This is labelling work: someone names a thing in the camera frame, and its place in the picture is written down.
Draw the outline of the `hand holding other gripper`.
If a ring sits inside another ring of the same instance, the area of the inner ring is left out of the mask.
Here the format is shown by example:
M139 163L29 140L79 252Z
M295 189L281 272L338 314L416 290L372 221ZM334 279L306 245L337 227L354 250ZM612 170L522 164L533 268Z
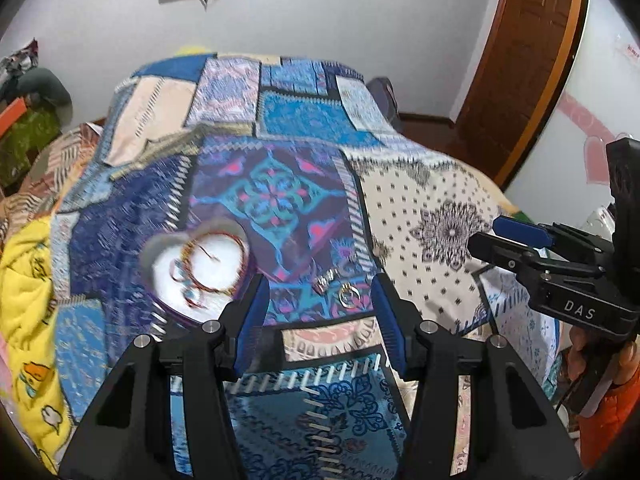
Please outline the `hand holding other gripper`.
M567 374L570 380L574 382L597 364L608 366L614 359L616 364L612 384L622 386L630 382L639 367L639 339L627 341L616 354L606 350L602 344L597 344L597 340L598 335L593 330L584 330L578 326L570 329L572 348L567 357Z

